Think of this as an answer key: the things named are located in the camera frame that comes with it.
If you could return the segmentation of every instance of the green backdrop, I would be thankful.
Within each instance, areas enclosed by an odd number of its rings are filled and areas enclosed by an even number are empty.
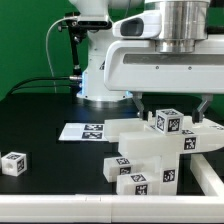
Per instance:
[[[65,13],[75,11],[68,0],[1,0],[0,1],[0,99],[16,83],[37,76],[51,76],[45,51],[49,27]],[[135,14],[141,8],[132,10]],[[110,12],[114,19],[123,11]],[[210,9],[210,25],[224,25],[224,10]],[[72,59],[67,31],[53,30],[50,55],[56,76],[70,75]],[[78,48],[82,69],[87,65],[87,40]],[[30,90],[53,92],[53,89]],[[215,97],[212,104],[224,116],[224,96]]]

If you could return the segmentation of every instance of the cable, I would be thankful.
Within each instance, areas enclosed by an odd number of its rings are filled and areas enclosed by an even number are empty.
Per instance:
[[[49,53],[49,37],[50,37],[50,33],[52,31],[52,29],[54,28],[54,26],[56,26],[58,23],[63,22],[63,21],[67,21],[67,20],[75,20],[76,17],[72,16],[72,17],[66,17],[63,19],[59,19],[58,21],[54,22],[51,27],[49,28],[47,35],[46,35],[46,53],[47,53],[47,60],[48,60],[48,64],[51,70],[51,76],[54,78],[55,74],[54,74],[54,70],[53,70],[53,66],[51,63],[51,58],[50,58],[50,53]]]
[[[55,81],[55,80],[70,80],[70,77],[36,77],[36,78],[32,78],[32,79],[26,79],[22,82],[19,82],[18,84],[16,84],[15,86],[13,86],[11,88],[11,90],[6,94],[6,96],[11,95],[12,92],[14,92],[14,89],[18,89],[20,86],[30,83],[30,82],[34,82],[34,81]]]
[[[10,92],[7,93],[6,96],[11,95],[13,92],[18,91],[20,89],[31,89],[31,88],[54,88],[54,87],[70,87],[70,85],[53,85],[53,86],[23,86],[12,89]]]
[[[124,15],[124,19],[127,18],[128,16],[128,11],[131,7],[131,0],[128,0],[128,5],[127,5],[127,8],[126,8],[126,12],[125,12],[125,15]]]

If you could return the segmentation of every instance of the silver cylinder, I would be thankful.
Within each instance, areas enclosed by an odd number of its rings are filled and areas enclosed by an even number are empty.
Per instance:
[[[159,10],[162,31],[156,40],[156,51],[192,52],[194,41],[207,38],[206,15],[209,3],[202,1],[150,2],[145,10]]]

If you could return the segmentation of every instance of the cube with markers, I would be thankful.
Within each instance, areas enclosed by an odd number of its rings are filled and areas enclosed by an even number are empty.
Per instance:
[[[175,109],[156,111],[155,128],[165,135],[182,133],[184,115]]]
[[[2,173],[5,175],[19,176],[27,170],[26,154],[10,152],[1,158]]]
[[[117,177],[118,195],[149,195],[152,191],[147,173],[135,173]]]
[[[117,181],[117,176],[136,172],[136,162],[124,157],[104,159],[103,174],[108,182]]]

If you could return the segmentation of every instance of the white paper with markers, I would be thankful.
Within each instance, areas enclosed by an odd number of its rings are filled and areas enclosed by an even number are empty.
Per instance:
[[[59,141],[107,141],[104,124],[67,123]]]

